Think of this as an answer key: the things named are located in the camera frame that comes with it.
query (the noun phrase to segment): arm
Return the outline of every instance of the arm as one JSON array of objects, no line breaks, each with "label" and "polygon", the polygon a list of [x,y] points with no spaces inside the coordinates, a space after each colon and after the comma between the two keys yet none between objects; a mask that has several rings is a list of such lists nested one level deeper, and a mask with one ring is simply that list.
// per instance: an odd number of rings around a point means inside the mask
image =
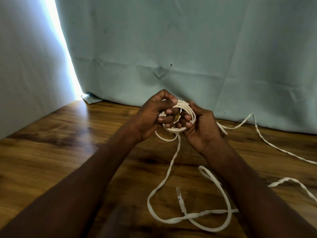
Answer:
[{"label": "arm", "polygon": [[[114,173],[133,147],[178,112],[166,90],[152,96],[80,168],[37,198],[0,232],[0,237],[80,237]],[[170,115],[159,117],[161,110]]]},{"label": "arm", "polygon": [[213,113],[190,107],[197,122],[188,123],[190,116],[181,114],[177,128],[184,132],[189,143],[202,155],[225,181],[232,199],[256,237],[317,237],[317,230],[290,208],[260,179],[257,173],[221,137]]}]

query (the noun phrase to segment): light blue curtain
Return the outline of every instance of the light blue curtain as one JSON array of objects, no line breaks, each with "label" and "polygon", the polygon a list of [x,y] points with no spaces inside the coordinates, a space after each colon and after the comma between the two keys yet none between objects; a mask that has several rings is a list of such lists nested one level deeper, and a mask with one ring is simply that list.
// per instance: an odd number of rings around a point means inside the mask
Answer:
[{"label": "light blue curtain", "polygon": [[165,88],[220,119],[317,133],[317,0],[56,0],[84,92]]}]

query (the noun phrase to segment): wooden floor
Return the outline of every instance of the wooden floor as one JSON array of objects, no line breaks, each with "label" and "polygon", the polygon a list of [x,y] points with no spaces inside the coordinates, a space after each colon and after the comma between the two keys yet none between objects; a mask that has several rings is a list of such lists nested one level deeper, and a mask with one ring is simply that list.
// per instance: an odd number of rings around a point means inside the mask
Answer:
[{"label": "wooden floor", "polygon": [[[78,168],[137,110],[108,102],[87,105],[84,101],[75,101],[1,140],[0,227]],[[232,122],[220,123],[232,126]],[[260,131],[276,146],[317,161],[317,136],[265,128]],[[183,135],[181,137],[181,149],[171,175],[152,198],[154,210],[163,219],[182,215],[176,197],[177,186],[181,186],[188,212],[225,209],[220,191],[198,171],[199,165],[208,167],[205,160],[189,146]],[[292,177],[317,196],[317,166],[268,146],[254,126],[244,125],[229,131],[226,139],[267,184]],[[164,179],[176,147],[177,141],[164,142],[153,135],[133,149],[111,181],[89,237],[98,234],[117,204],[135,206],[135,237],[151,237],[157,231],[165,237],[245,237],[235,216],[228,228],[216,234],[203,232],[187,220],[167,225],[152,218],[146,205],[147,197]],[[299,185],[288,182],[273,190],[317,227],[317,204]],[[197,220],[205,226],[217,227],[225,218],[226,215],[212,215]]]}]

